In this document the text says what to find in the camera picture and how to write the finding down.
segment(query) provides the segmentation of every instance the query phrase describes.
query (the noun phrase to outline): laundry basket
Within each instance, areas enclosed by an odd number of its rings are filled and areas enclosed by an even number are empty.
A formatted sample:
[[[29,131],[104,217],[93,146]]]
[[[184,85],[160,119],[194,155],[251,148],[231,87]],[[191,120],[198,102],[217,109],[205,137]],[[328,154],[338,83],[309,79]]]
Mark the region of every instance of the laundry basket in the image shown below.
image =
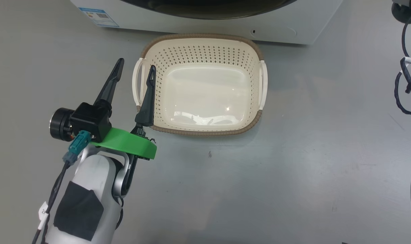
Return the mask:
[[[267,68],[258,46],[243,37],[174,34],[153,40],[133,71],[140,110],[155,65],[154,126],[187,136],[235,135],[251,129],[266,102]]]

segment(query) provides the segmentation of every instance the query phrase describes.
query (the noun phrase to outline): sticker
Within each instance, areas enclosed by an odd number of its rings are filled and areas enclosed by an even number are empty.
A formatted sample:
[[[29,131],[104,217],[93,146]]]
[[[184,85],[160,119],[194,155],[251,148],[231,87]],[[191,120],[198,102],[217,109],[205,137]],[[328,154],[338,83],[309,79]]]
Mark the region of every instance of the sticker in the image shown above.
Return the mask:
[[[109,17],[109,14],[102,9],[88,9],[88,8],[79,8],[84,12],[93,22],[98,26],[105,27],[119,27],[117,23]]]

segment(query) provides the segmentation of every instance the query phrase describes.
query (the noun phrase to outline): black round door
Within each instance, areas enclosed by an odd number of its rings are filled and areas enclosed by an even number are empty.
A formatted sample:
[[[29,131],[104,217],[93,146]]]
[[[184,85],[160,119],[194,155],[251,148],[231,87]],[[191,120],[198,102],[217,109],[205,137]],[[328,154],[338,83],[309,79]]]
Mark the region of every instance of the black round door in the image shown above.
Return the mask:
[[[124,2],[178,17],[223,20],[263,14],[296,0],[123,0]]]

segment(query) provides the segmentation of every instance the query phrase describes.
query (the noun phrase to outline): basket handle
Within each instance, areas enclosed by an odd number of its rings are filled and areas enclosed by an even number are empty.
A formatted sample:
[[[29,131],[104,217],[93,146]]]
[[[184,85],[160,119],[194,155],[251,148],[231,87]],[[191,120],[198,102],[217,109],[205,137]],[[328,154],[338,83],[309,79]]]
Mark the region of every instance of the basket handle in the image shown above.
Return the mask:
[[[266,62],[264,60],[260,61],[260,72],[261,72],[261,78],[263,80],[262,83],[260,83],[260,110],[263,110],[264,105],[266,104],[266,96],[267,96],[267,84],[268,84],[268,74],[267,74],[267,66]]]
[[[142,72],[140,74],[141,77],[138,78],[138,75],[139,75],[138,73],[139,73],[140,68],[142,68]],[[140,82],[140,85],[141,85],[140,91],[138,91],[138,82]],[[142,105],[142,97],[143,97],[143,94],[144,94],[144,88],[146,87],[145,82],[146,82],[146,80],[145,80],[144,59],[139,58],[139,60],[136,62],[135,68],[133,70],[133,77],[131,78],[131,89],[133,91],[133,99],[136,103],[136,106],[141,106]]]

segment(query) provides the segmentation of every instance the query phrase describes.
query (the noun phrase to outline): gray floor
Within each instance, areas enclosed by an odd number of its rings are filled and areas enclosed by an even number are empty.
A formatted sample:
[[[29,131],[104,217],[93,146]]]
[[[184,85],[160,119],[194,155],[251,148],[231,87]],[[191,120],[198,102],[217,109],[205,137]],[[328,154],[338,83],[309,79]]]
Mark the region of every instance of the gray floor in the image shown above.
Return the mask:
[[[315,45],[260,43],[269,93],[249,132],[148,130],[158,154],[138,163],[114,244],[411,243],[411,116],[392,92],[402,24],[390,7],[346,0]],[[53,111],[92,102],[124,57],[112,123],[131,129],[131,73],[159,35],[94,26],[67,0],[0,1],[0,243],[30,243],[62,167]]]

